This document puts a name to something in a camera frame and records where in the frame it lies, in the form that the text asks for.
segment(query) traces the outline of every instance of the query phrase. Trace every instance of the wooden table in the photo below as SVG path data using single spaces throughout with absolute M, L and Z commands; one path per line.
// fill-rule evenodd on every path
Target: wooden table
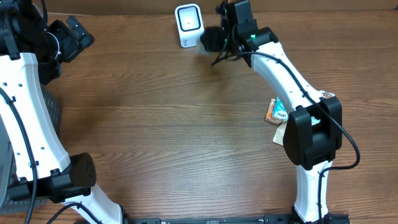
M 357 168 L 330 174 L 330 211 L 349 213 L 352 223 L 396 223 L 397 11 L 254 16 L 315 88 L 337 94 L 344 127 L 360 147 Z M 216 15 L 203 17 L 206 26 L 219 23 Z M 264 122 L 276 95 L 258 74 L 243 61 L 211 67 L 212 59 L 181 49 L 174 15 L 79 20 L 96 42 L 62 64 L 62 77 L 48 88 L 63 108 L 61 142 L 70 154 L 93 156 L 98 184 L 112 200 L 132 217 L 290 212 L 295 167 L 272 142 L 277 126 Z M 344 140 L 335 165 L 353 161 Z M 32 223 L 59 208 L 36 209 Z M 55 223 L 77 219 L 67 210 Z

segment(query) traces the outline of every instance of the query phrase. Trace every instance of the wood grain surface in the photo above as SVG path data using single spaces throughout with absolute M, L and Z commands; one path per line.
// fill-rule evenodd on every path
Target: wood grain surface
M 40 5 L 40 0 L 33 0 Z M 215 13 L 223 0 L 195 0 L 202 13 Z M 49 12 L 85 15 L 173 14 L 177 6 L 191 0 L 46 0 Z M 254 12 L 393 10 L 397 0 L 250 0 Z
M 398 219 L 396 11 L 257 13 L 317 89 L 336 93 L 360 165 L 329 175 L 328 207 L 352 223 Z M 216 15 L 203 15 L 207 26 Z M 276 95 L 243 61 L 179 46 L 174 15 L 79 20 L 96 42 L 48 88 L 63 110 L 60 139 L 89 152 L 98 184 L 132 217 L 200 218 L 289 213 L 295 167 L 264 121 Z M 335 165 L 351 164 L 344 140 Z M 36 209 L 45 223 L 61 205 Z M 25 213 L 0 218 L 23 223 Z M 67 210 L 55 223 L 81 219 Z

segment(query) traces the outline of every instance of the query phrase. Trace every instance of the gray plastic basket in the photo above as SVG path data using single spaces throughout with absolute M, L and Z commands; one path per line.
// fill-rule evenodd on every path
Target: gray plastic basket
M 60 129 L 61 111 L 58 102 L 50 92 L 41 85 L 45 104 L 50 114 L 51 122 L 55 132 Z M 6 127 L 0 117 L 0 214 L 26 212 L 29 208 L 30 199 L 14 202 L 9 198 L 7 187 L 16 179 L 16 165 L 14 153 Z M 35 208 L 44 204 L 47 199 L 36 199 Z

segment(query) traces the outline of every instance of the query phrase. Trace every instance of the pile of packages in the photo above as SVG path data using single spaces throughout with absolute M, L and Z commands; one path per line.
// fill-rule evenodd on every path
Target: pile of packages
M 329 99 L 331 97 L 334 97 L 335 95 L 323 90 L 319 91 L 326 99 Z M 282 123 L 276 130 L 275 136 L 274 136 L 274 143 L 280 144 L 281 146 L 284 145 L 283 143 L 283 138 L 285 134 L 285 129 L 286 129 L 286 124 L 287 120 L 289 118 L 289 115 L 286 112 L 286 109 L 284 105 L 282 104 L 281 100 L 277 97 L 275 99 L 271 99 L 271 102 L 269 103 L 268 110 L 266 113 L 266 117 L 264 118 L 266 121 L 274 123 L 274 124 L 280 124 Z M 315 123 L 319 123 L 319 120 L 316 120 L 313 118 L 313 125 Z

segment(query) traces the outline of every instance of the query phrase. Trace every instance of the blue package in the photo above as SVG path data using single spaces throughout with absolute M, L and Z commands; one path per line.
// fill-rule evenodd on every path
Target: blue package
M 280 121 L 287 121 L 289 118 L 289 115 L 286 112 L 285 106 L 279 99 L 279 97 L 276 98 L 275 101 L 275 108 L 274 112 L 272 113 L 272 117 L 275 119 L 278 119 Z

